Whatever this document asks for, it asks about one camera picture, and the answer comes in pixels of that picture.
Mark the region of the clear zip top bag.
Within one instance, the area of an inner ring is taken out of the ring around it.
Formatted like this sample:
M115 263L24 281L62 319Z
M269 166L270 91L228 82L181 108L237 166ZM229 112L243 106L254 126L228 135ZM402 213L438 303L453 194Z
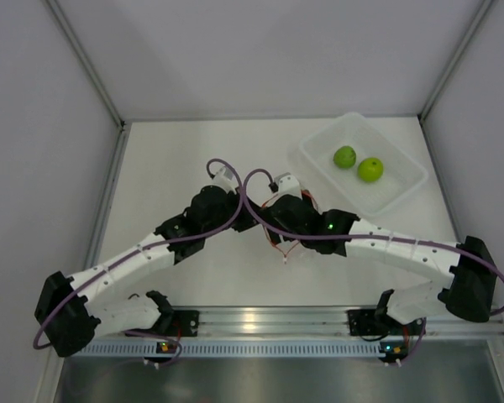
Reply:
M307 204L311 205L316 211L319 211L318 203L316 202L314 196L312 195L312 193L308 189L301 189L301 196L302 196L303 201L305 201ZM279 243L276 243L275 242L276 234L272 233L266 227L263 227L263 230L265 233L265 238L267 239L267 242L269 243L269 245L274 250L276 250L278 253L281 254L283 264L287 264L288 256L295 248L299 247L301 243L298 240L284 241L282 238L280 238ZM289 247L286 249L283 249L280 247L281 243L288 243Z

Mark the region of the green fake lime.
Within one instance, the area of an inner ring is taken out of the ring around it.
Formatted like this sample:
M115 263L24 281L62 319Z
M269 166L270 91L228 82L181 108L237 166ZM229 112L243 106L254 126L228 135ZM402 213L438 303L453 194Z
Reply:
M355 165L356 153L351 146L345 145L333 154L333 163L340 169L350 169Z

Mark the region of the green fake apple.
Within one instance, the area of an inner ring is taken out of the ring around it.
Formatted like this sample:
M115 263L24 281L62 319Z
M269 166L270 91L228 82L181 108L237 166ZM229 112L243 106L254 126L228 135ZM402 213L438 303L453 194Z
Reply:
M384 173L384 165L380 159L370 157L362 160L357 169L358 177L366 183L377 182Z

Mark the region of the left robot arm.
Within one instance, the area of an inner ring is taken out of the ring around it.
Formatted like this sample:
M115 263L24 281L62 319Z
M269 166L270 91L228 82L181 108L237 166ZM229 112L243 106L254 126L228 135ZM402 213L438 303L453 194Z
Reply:
M58 356L70 357L92 340L128 330L164 335L173 324L166 296L150 290L126 296L143 278L169 269L200 252L207 238L228 228L253 227L240 213L246 197L239 189L205 186L183 213L164 221L132 248L89 270L64 275L57 271L44 283L34 316L39 323L33 346L41 337Z

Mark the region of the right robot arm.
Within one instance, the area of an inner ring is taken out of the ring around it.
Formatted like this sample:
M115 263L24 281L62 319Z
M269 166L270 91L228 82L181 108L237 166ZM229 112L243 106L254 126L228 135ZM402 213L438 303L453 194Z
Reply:
M488 322L496 286L494 264L483 240L428 244L373 225L352 212L319 212L303 197L284 195L260 210L290 240L320 254L380 262L425 278L405 290L386 290L375 309L376 326L386 333L417 319L446 312L467 322Z

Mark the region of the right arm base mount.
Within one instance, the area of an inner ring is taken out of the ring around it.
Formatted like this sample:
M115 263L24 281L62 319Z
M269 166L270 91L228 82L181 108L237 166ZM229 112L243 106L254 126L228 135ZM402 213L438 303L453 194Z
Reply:
M389 336L418 336L423 329L423 319L417 319L402 325L389 316L377 316L374 309L348 310L347 317L349 334L366 339Z

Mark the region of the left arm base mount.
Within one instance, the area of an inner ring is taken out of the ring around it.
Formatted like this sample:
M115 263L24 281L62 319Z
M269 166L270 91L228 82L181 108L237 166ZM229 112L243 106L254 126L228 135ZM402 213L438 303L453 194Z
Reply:
M199 311L178 309L172 313L162 314L149 331L166 337L195 338L199 317Z

